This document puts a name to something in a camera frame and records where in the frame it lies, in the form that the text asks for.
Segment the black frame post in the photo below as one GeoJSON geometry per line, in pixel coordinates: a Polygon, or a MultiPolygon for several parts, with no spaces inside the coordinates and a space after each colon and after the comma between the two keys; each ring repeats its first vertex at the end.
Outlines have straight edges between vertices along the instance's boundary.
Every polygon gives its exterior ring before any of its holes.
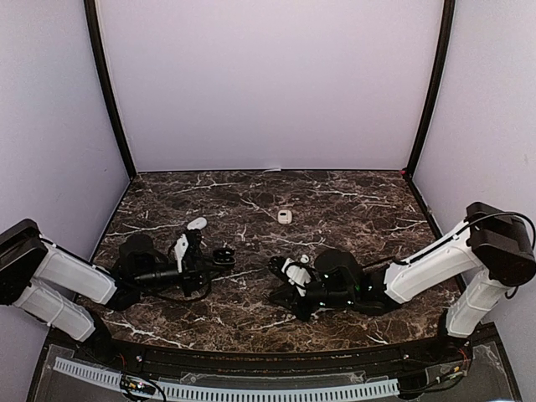
{"type": "Polygon", "coordinates": [[[410,157],[405,167],[405,178],[411,181],[417,170],[421,154],[424,150],[432,116],[436,108],[436,101],[440,92],[441,81],[449,49],[451,31],[454,22],[456,8],[455,0],[445,0],[442,7],[441,24],[438,34],[435,57],[433,60],[430,81],[426,92],[425,102],[420,117],[420,122],[415,134],[415,140],[410,152],[410,157]]]}
{"type": "Polygon", "coordinates": [[[121,122],[121,117],[116,103],[111,77],[106,62],[104,43],[99,24],[97,2],[84,0],[85,20],[90,37],[90,46],[95,62],[95,68],[100,83],[100,89],[105,102],[106,111],[111,124],[112,132],[121,155],[121,160],[126,174],[130,180],[137,175],[135,163],[127,144],[126,134],[121,122]]]}

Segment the black front table rail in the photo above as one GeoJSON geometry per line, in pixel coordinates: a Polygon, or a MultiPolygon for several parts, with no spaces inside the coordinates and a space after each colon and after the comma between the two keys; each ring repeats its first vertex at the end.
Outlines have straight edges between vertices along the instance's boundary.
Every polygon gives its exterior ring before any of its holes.
{"type": "Polygon", "coordinates": [[[114,339],[112,344],[138,373],[175,375],[193,371],[208,374],[310,374],[372,368],[378,373],[410,369],[422,363],[434,338],[369,348],[327,352],[238,353],[157,347],[114,339]]]}

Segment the white oval charging case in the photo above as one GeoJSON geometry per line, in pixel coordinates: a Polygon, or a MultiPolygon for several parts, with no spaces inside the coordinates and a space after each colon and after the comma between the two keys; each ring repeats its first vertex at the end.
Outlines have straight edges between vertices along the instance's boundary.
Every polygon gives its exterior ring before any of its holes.
{"type": "Polygon", "coordinates": [[[208,224],[205,217],[198,217],[187,224],[187,230],[202,230],[208,224]]]}

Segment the black round charging case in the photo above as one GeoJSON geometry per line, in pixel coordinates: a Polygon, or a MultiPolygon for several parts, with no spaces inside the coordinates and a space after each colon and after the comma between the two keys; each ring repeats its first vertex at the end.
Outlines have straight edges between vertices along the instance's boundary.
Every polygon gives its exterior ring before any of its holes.
{"type": "Polygon", "coordinates": [[[213,251],[213,264],[216,266],[224,267],[225,269],[232,269],[235,267],[235,251],[230,248],[220,248],[213,251]]]}

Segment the left black frame post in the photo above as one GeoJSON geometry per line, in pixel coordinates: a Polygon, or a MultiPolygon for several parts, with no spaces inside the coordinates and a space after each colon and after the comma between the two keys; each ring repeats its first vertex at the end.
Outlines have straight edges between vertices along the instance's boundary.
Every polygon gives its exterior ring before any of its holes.
{"type": "Polygon", "coordinates": [[[111,77],[106,62],[104,43],[99,24],[97,2],[84,0],[85,20],[90,37],[90,46],[95,62],[95,68],[100,83],[100,89],[105,102],[106,111],[111,124],[112,132],[121,155],[121,160],[126,174],[130,180],[137,175],[135,163],[127,144],[126,134],[121,122],[121,117],[116,103],[111,77]]]}

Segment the right black frame post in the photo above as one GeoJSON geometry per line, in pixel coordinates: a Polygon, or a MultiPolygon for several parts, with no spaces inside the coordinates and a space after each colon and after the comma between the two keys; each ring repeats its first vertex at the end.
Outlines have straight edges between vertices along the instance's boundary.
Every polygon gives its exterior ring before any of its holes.
{"type": "Polygon", "coordinates": [[[441,81],[449,49],[451,31],[454,22],[456,8],[455,0],[445,0],[442,7],[441,24],[438,34],[435,57],[433,60],[430,81],[426,92],[425,102],[420,117],[420,122],[415,134],[415,140],[410,152],[410,157],[405,167],[405,178],[411,181],[417,170],[421,154],[424,150],[432,116],[436,108],[436,101],[440,92],[441,81]]]}

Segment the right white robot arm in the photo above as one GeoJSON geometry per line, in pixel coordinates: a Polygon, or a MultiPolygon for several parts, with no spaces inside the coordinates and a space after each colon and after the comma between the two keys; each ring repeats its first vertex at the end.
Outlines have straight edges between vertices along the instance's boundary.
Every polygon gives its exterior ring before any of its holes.
{"type": "Polygon", "coordinates": [[[349,308],[376,317],[475,270],[445,313],[440,335],[427,346],[433,362],[445,363],[458,352],[460,339],[469,338],[503,296],[513,296],[534,278],[534,251],[535,224],[529,217],[475,202],[466,208],[466,217],[436,242],[402,260],[375,261],[374,271],[337,249],[324,250],[312,265],[273,257],[268,269],[282,283],[268,299],[303,322],[320,308],[349,308]]]}

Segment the beige gold-rimmed charging case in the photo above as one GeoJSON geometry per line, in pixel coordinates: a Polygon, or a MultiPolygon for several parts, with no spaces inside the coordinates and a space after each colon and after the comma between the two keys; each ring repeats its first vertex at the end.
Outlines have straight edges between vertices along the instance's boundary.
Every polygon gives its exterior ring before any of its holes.
{"type": "Polygon", "coordinates": [[[277,220],[280,224],[290,224],[293,220],[292,212],[289,209],[279,210],[277,220]]]}

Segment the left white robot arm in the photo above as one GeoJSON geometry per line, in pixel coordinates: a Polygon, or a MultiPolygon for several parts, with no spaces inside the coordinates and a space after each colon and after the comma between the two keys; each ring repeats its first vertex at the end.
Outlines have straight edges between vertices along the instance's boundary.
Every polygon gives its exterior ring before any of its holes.
{"type": "Polygon", "coordinates": [[[84,343],[100,365],[118,358],[117,345],[100,333],[101,325],[88,310],[68,300],[60,288],[72,291],[112,311],[122,312],[142,296],[159,298],[178,287],[183,302],[196,302],[196,291],[208,295],[213,279],[235,267],[235,253],[221,248],[204,255],[197,218],[162,253],[146,234],[132,234],[119,247],[112,268],[106,269],[70,253],[46,239],[36,222],[23,219],[1,234],[1,303],[14,306],[84,343]]]}

